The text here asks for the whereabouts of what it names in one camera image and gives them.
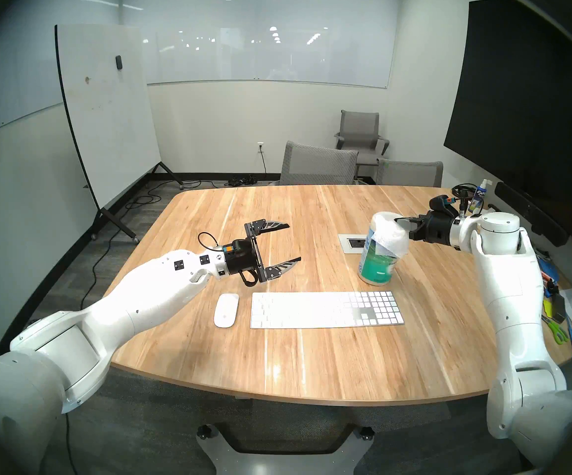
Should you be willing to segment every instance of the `white mouse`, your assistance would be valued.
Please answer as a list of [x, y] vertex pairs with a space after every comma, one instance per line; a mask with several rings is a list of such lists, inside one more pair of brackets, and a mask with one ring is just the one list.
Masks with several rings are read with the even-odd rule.
[[213, 315], [213, 323], [216, 324], [216, 327], [226, 329], [235, 323], [239, 301], [240, 297], [237, 294], [220, 294], [218, 304], [216, 304], [216, 313]]

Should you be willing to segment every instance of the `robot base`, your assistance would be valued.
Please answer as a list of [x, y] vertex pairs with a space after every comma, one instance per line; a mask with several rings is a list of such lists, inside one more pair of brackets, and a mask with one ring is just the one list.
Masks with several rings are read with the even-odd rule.
[[324, 455], [263, 455], [238, 453], [215, 426], [201, 426], [196, 440], [216, 466], [218, 475], [344, 475], [354, 468], [374, 442], [374, 431], [357, 428], [333, 453]]

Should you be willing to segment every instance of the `chair backrest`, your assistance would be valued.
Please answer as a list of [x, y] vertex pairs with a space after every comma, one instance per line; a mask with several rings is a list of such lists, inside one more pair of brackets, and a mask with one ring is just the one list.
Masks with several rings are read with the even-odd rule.
[[394, 162], [380, 159], [376, 184], [383, 186], [442, 187], [442, 162]]
[[378, 112], [341, 111], [339, 134], [345, 138], [346, 147], [376, 149], [378, 140]]
[[288, 141], [279, 185], [351, 185], [357, 151], [306, 146]]

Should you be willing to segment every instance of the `black monitor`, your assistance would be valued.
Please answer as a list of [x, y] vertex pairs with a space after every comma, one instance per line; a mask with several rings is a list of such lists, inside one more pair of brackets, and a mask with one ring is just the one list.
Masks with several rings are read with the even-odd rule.
[[469, 3], [444, 146], [500, 178], [507, 187], [498, 195], [533, 231], [564, 243], [572, 236], [572, 41], [516, 0]]

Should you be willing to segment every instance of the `floor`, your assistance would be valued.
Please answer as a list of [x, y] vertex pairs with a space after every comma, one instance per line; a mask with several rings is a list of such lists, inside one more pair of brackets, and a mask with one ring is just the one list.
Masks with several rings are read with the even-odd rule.
[[[160, 182], [150, 182], [148, 189]], [[224, 182], [215, 182], [222, 186]], [[175, 182], [152, 191], [159, 202], [132, 209], [124, 222], [142, 237], [179, 192]], [[91, 267], [106, 251], [115, 227], [107, 225], [74, 260], [32, 320], [58, 310], [79, 310], [93, 282]], [[99, 300], [134, 243], [123, 233], [97, 265], [97, 284], [85, 306]], [[215, 424], [238, 451], [332, 451], [350, 425], [371, 426], [374, 444], [356, 474], [511, 474], [519, 454], [486, 428], [486, 397], [403, 407], [348, 408], [297, 405], [233, 397], [150, 380], [110, 368], [104, 385], [69, 414], [72, 457], [85, 474], [206, 475], [216, 470], [195, 441], [197, 428]], [[65, 416], [46, 450], [41, 473], [71, 473]]]

